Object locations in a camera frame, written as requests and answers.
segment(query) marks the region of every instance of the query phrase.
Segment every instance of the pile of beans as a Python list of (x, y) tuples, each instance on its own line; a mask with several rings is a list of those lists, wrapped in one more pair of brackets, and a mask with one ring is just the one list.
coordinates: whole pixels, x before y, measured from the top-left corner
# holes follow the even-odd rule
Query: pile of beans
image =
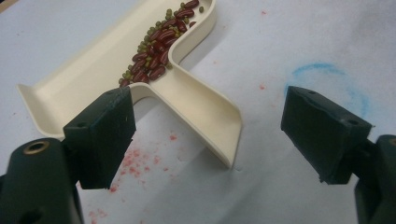
[[(170, 47), (195, 21), (190, 21), (195, 14), (194, 8), (199, 6), (198, 0), (188, 3), (181, 3), (180, 9), (172, 13), (172, 9), (166, 10), (164, 21), (157, 21), (155, 26), (148, 29), (142, 42), (137, 48), (137, 53), (132, 57), (132, 64), (128, 65), (128, 70), (122, 74), (119, 80), (120, 87), (131, 83), (156, 80), (165, 74), (166, 69), (171, 69), (172, 64), (168, 60)], [(199, 12), (204, 12), (203, 7), (199, 7)]]

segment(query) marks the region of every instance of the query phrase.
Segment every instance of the blue mark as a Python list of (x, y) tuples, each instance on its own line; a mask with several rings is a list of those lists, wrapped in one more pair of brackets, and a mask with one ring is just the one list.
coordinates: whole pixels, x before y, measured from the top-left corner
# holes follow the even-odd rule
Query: blue mark
[(352, 113), (365, 117), (370, 101), (355, 85), (353, 79), (331, 63), (311, 63), (295, 69), (285, 86), (298, 86), (317, 91)]

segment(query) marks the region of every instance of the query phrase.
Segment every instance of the blue marker smudge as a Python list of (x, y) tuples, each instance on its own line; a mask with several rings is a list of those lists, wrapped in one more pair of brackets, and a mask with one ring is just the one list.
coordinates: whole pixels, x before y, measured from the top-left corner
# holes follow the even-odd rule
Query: blue marker smudge
[(306, 88), (329, 99), (337, 99), (337, 104), (363, 118), (370, 109), (369, 99), (355, 87), (350, 76), (331, 63), (311, 63), (295, 69), (285, 86), (285, 96), (288, 86)]

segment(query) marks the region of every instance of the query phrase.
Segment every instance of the black plastic part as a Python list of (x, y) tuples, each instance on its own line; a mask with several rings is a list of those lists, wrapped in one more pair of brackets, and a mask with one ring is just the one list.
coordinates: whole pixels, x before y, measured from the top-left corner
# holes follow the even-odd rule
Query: black plastic part
[(64, 126), (83, 189), (110, 188), (135, 130), (129, 87), (105, 92)]
[(346, 184), (348, 151), (364, 144), (372, 125), (319, 93), (289, 86), (281, 129), (328, 184)]
[(0, 223), (83, 223), (59, 140), (38, 139), (11, 155), (0, 198)]

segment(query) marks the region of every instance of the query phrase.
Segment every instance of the cream-colored tray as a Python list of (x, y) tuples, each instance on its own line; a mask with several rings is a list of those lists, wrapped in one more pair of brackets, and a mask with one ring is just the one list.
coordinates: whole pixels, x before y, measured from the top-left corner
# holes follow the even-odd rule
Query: cream-colored tray
[[(46, 136), (63, 138), (63, 126), (117, 81), (147, 29), (161, 21), (177, 0), (142, 0), (111, 30), (90, 44), (59, 70), (32, 87), (18, 90), (35, 122)], [(173, 69), (156, 81), (130, 85), (134, 103), (155, 97), (184, 120), (228, 167), (233, 165), (242, 120), (238, 108), (219, 92), (193, 77), (178, 64), (213, 29), (216, 0), (201, 0), (197, 23), (169, 49)]]

